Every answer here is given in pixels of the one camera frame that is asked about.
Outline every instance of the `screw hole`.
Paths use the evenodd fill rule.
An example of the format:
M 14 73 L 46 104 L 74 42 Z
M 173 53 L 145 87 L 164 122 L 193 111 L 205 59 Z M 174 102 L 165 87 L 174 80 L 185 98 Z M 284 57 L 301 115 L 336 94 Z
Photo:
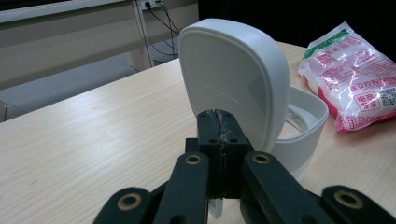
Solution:
M 334 193 L 334 198 L 337 202 L 339 202 L 340 204 L 346 207 L 353 209 L 363 208 L 363 201 L 353 192 L 338 190 Z
M 264 155 L 254 155 L 253 160 L 257 163 L 268 163 L 270 161 L 269 158 L 267 158 Z
M 187 164 L 191 164 L 191 165 L 195 165 L 201 162 L 201 157 L 197 156 L 197 155 L 191 155 L 186 157 L 185 162 Z
M 142 197 L 137 193 L 129 193 L 120 197 L 117 207 L 122 211 L 135 209 L 142 203 Z

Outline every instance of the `light wood grain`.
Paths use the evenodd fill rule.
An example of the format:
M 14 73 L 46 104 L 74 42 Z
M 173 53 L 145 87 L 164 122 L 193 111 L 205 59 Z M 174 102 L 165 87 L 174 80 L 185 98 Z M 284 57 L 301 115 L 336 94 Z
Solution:
M 279 43 L 293 86 L 304 48 Z M 354 133 L 326 121 L 302 185 L 357 189 L 396 214 L 396 119 Z M 0 223 L 92 223 L 108 198 L 169 176 L 196 120 L 179 60 L 0 124 Z M 244 223 L 237 200 L 209 223 Z

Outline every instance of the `power outlet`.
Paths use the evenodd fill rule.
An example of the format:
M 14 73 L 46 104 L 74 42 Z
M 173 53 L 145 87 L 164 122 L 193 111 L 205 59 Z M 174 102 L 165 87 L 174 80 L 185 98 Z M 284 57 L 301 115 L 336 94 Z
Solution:
M 142 10 L 149 10 L 146 7 L 146 3 L 150 3 L 151 9 L 154 9 L 156 7 L 161 7 L 161 4 L 158 0 L 140 0 L 140 6 L 142 7 Z

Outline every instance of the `barcode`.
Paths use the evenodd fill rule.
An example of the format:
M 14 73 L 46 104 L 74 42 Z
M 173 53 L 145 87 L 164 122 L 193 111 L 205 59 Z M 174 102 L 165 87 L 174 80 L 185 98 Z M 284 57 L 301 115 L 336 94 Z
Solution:
M 396 105 L 396 88 L 389 88 L 379 92 L 381 96 L 382 105 L 390 106 Z

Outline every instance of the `snack bag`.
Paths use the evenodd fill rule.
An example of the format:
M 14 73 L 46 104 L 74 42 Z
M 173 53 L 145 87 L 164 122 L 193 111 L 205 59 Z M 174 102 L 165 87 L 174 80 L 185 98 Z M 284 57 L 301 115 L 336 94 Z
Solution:
M 396 63 L 346 22 L 309 44 L 298 73 L 336 117 L 337 131 L 396 116 Z

